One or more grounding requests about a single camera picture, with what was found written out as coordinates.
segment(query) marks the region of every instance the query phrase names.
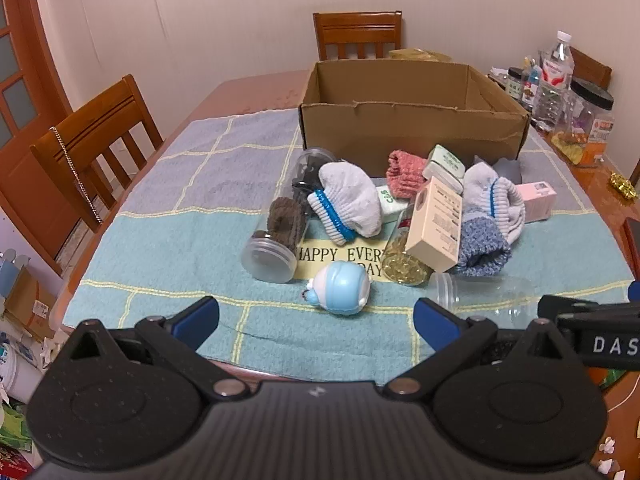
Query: metal chain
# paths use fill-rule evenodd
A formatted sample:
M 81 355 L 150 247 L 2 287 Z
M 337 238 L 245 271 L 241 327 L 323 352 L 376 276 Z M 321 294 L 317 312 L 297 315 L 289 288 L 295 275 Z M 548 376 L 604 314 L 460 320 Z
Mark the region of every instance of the metal chain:
M 78 183 L 78 189 L 80 190 L 80 193 L 88 203 L 89 208 L 91 208 L 91 212 L 94 214 L 98 224 L 101 224 L 102 218 L 100 218 L 100 215 L 98 215 L 98 212 L 95 210 L 94 203 L 91 202 L 91 199 L 89 198 L 89 195 L 87 194 L 86 189 L 84 188 L 84 184 L 80 180 L 80 177 L 78 177 L 78 172 L 76 171 L 76 167 L 74 166 L 73 161 L 71 160 L 71 157 L 69 156 L 66 150 L 65 143 L 62 142 L 62 137 L 60 136 L 60 132 L 55 126 L 50 127 L 49 130 L 52 131 L 53 134 L 56 136 L 56 139 L 60 144 L 60 148 L 62 148 L 62 153 L 64 153 L 66 158 L 66 163 L 69 165 L 69 169 L 71 170 L 71 172 L 74 174 L 74 177 L 76 178 L 76 182 Z

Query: chair backrest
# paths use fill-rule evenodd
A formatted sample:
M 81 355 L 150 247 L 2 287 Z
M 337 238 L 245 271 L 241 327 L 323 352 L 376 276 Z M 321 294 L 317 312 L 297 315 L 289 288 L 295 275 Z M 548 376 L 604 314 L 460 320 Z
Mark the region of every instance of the chair backrest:
M 571 46 L 570 49 L 575 62 L 574 77 L 586 79 L 605 90 L 609 88 L 611 67 L 603 65 L 577 48 Z
M 338 59 L 346 59 L 345 45 L 355 44 L 358 58 L 366 57 L 365 45 L 373 43 L 376 57 L 384 57 L 383 46 L 392 43 L 394 49 L 401 47 L 402 12 L 336 12 L 314 13 L 318 56 L 327 59 L 326 46 L 335 44 Z
M 157 150 L 162 145 L 162 137 L 136 81 L 129 74 L 56 126 L 85 187 L 93 187 L 108 208 L 116 203 L 116 199 L 92 164 L 102 155 L 122 187 L 129 186 L 131 179 L 110 146 L 117 139 L 122 139 L 138 169 L 144 168 L 146 159 L 129 133 L 138 123 L 142 123 Z M 96 232 L 99 224 L 76 187 L 76 180 L 55 134 L 48 130 L 31 146 L 31 152 L 80 218 Z

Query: wooden door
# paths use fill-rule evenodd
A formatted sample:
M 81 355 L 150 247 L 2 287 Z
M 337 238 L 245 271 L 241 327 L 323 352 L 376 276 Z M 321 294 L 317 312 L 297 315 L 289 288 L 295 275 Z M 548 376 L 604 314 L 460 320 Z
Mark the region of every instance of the wooden door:
M 29 149 L 67 113 L 38 25 L 34 0 L 0 0 L 0 206 L 51 264 L 79 217 Z

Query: pink sock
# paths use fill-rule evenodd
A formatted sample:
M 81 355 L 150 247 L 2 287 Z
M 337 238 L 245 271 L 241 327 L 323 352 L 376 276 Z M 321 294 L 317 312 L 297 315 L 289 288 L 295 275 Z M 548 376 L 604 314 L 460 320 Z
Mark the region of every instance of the pink sock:
M 412 198 L 424 183 L 422 170 L 426 159 L 411 153 L 395 150 L 389 155 L 389 169 L 386 170 L 386 183 L 396 198 Z

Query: pink box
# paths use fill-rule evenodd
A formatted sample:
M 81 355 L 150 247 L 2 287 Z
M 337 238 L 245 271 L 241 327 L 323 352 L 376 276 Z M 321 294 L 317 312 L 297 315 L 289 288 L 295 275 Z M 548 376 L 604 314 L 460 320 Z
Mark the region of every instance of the pink box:
M 531 182 L 516 186 L 524 200 L 524 222 L 545 220 L 551 215 L 551 208 L 556 202 L 556 192 L 546 182 Z

